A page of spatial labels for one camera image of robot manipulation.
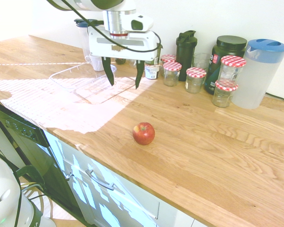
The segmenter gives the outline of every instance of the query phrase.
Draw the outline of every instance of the red apple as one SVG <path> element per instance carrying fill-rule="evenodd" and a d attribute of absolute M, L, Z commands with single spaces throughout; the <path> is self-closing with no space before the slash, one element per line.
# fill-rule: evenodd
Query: red apple
<path fill-rule="evenodd" d="M 155 138 L 155 130 L 153 126 L 147 122 L 139 123 L 133 128 L 133 138 L 141 145 L 150 144 Z"/>

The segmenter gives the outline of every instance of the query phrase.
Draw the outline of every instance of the red checkered jar lid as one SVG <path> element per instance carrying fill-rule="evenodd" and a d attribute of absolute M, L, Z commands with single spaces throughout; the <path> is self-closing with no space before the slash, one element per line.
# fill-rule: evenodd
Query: red checkered jar lid
<path fill-rule="evenodd" d="M 161 61 L 164 62 L 164 63 L 166 63 L 166 62 L 175 62 L 176 61 L 176 57 L 175 57 L 175 55 L 165 54 L 165 55 L 162 55 Z"/>
<path fill-rule="evenodd" d="M 202 68 L 192 67 L 186 70 L 186 74 L 190 77 L 203 78 L 206 76 L 206 71 Z"/>
<path fill-rule="evenodd" d="M 244 58 L 241 58 L 239 56 L 234 55 L 227 55 L 221 58 L 221 62 L 224 65 L 230 66 L 230 67 L 236 67 L 240 68 L 246 65 L 246 61 Z"/>
<path fill-rule="evenodd" d="M 182 65 L 178 62 L 166 62 L 163 65 L 163 68 L 168 71 L 179 71 L 182 68 Z"/>
<path fill-rule="evenodd" d="M 233 86 L 233 87 L 228 87 L 227 84 L 225 84 L 225 82 L 221 82 L 221 81 L 216 81 L 215 84 L 217 88 L 224 90 L 224 91 L 235 91 L 238 89 L 238 85 Z"/>

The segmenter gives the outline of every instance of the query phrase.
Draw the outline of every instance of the bottle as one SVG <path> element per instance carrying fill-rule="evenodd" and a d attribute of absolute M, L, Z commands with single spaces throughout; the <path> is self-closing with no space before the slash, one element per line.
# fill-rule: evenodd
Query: bottle
<path fill-rule="evenodd" d="M 179 81 L 186 81 L 186 70 L 192 66 L 195 46 L 197 45 L 197 38 L 194 37 L 195 31 L 186 31 L 180 33 L 176 39 L 177 54 L 176 62 L 182 65 L 179 75 Z"/>
<path fill-rule="evenodd" d="M 243 57 L 247 40 L 238 36 L 222 35 L 217 38 L 217 45 L 213 47 L 207 76 L 204 83 L 205 90 L 214 93 L 215 82 L 218 79 L 221 58 L 226 55 Z"/>

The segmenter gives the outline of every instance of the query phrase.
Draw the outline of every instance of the glass jar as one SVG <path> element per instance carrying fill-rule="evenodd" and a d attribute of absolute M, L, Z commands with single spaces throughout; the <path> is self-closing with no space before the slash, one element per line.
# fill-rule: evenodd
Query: glass jar
<path fill-rule="evenodd" d="M 159 74 L 164 77 L 163 65 L 166 62 L 175 62 L 175 61 L 176 61 L 176 56 L 175 55 L 171 55 L 171 54 L 162 55 L 161 61 L 159 62 L 159 64 L 160 64 Z"/>
<path fill-rule="evenodd" d="M 202 68 L 192 67 L 187 69 L 185 90 L 192 94 L 199 93 L 205 76 L 206 71 Z"/>
<path fill-rule="evenodd" d="M 245 65 L 245 59 L 239 56 L 227 55 L 222 57 L 218 81 L 233 81 L 233 84 L 230 83 L 230 85 L 235 86 L 239 74 Z"/>
<path fill-rule="evenodd" d="M 169 87 L 176 86 L 179 80 L 180 70 L 182 65 L 178 62 L 167 62 L 163 65 L 164 68 L 164 84 Z"/>
<path fill-rule="evenodd" d="M 210 57 L 211 55 L 207 53 L 195 53 L 193 56 L 193 67 L 202 68 L 207 72 Z"/>
<path fill-rule="evenodd" d="M 226 87 L 221 82 L 216 81 L 214 95 L 213 95 L 213 104 L 217 107 L 228 107 L 231 103 L 231 99 L 235 90 L 237 90 L 238 85 L 234 87 Z"/>

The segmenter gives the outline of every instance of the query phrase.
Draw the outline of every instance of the protein powder container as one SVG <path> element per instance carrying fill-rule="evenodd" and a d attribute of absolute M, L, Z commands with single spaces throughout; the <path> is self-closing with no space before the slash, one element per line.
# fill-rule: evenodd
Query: protein powder container
<path fill-rule="evenodd" d="M 238 36 L 222 35 L 217 38 L 217 45 L 213 47 L 207 76 L 204 83 L 205 90 L 214 93 L 215 82 L 218 79 L 221 58 L 226 55 L 243 57 L 247 40 Z"/>

